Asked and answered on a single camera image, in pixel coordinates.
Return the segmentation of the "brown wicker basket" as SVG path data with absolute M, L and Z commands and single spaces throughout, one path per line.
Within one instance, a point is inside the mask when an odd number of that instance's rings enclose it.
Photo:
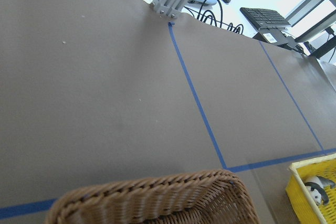
M 45 223 L 260 223 L 242 180 L 224 169 L 92 185 L 60 197 Z

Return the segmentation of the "yellow plastic basket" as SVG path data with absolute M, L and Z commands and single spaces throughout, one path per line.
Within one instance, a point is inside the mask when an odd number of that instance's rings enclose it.
M 289 170 L 291 177 L 286 193 L 300 223 L 335 223 L 335 188 L 325 189 L 329 204 L 317 206 L 304 185 L 311 176 L 322 176 L 335 182 L 335 154 L 294 162 Z

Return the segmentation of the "black keyboard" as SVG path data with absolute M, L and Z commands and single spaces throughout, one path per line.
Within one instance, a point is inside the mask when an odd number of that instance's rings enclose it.
M 247 7 L 241 7 L 239 10 L 256 30 L 291 27 L 291 24 L 275 10 Z

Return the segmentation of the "toy panda figure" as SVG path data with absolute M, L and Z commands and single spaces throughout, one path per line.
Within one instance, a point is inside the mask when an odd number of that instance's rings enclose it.
M 335 188 L 335 182 L 333 180 L 322 176 L 311 176 L 304 181 L 304 185 L 317 206 L 321 204 L 326 206 L 329 204 L 329 196 L 325 189 L 327 187 L 331 189 Z

